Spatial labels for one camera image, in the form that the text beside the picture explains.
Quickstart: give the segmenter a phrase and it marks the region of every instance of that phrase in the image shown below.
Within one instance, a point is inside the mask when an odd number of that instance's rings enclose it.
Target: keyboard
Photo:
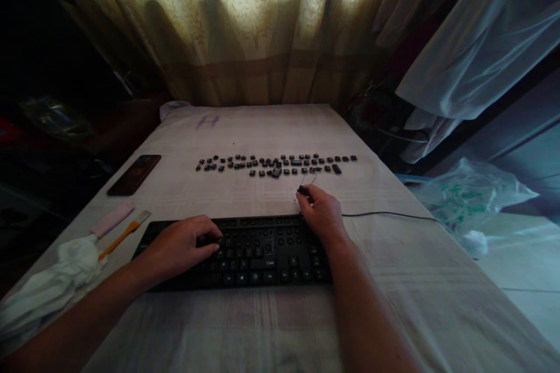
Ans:
[[[325,250],[301,215],[212,220],[223,237],[200,237],[197,246],[220,249],[189,271],[151,291],[199,290],[332,282]],[[140,255],[175,221],[153,221],[134,253]]]

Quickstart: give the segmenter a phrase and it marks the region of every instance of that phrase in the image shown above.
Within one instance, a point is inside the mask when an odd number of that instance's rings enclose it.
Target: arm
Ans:
[[[419,371],[407,342],[392,319],[358,247],[348,237],[339,202],[308,186],[310,198],[297,193],[303,217],[321,239],[331,268],[337,324],[348,371]]]
[[[203,234],[222,236],[207,216],[172,224],[139,257],[11,354],[2,368],[16,372],[80,371],[139,295],[218,250],[217,244],[196,247],[197,237]]]

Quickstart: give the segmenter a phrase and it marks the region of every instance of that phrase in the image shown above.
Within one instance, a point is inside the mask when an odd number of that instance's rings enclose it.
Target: white tablecloth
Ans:
[[[100,248],[141,210],[152,217],[111,254],[102,277],[131,259],[150,221],[299,212],[294,199],[301,175],[275,180],[249,177],[248,169],[196,172],[199,159],[302,153],[357,155],[357,162],[339,163],[342,175],[323,171],[315,181],[338,198],[344,213],[430,215],[327,105],[180,108],[22,281],[54,263],[60,243],[86,235],[128,199],[108,197],[106,191],[140,154],[162,159],[132,197],[136,210]],[[560,370],[558,353],[438,224],[385,215],[344,222],[426,370]],[[85,371],[340,371],[332,293],[331,287],[312,286],[145,294]]]

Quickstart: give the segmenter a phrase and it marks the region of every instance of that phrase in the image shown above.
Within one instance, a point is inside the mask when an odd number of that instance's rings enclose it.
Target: hand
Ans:
[[[189,217],[166,227],[131,262],[135,263],[136,275],[151,288],[209,258],[220,246],[210,244],[197,248],[197,238],[204,234],[214,238],[223,236],[208,216]]]
[[[304,185],[309,189],[310,198],[297,192],[296,197],[302,209],[303,218],[321,239],[325,248],[348,240],[348,234],[342,222],[340,203],[315,185]]]

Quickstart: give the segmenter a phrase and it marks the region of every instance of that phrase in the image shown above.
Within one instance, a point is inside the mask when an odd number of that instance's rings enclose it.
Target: black cable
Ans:
[[[445,227],[445,225],[441,221],[439,221],[438,219],[434,219],[433,217],[411,216],[410,214],[393,213],[393,212],[368,212],[368,213],[360,213],[360,214],[343,214],[342,216],[343,217],[360,217],[360,216],[369,216],[371,214],[392,214],[393,216],[409,217],[410,219],[432,220],[432,221],[438,222],[443,227]]]

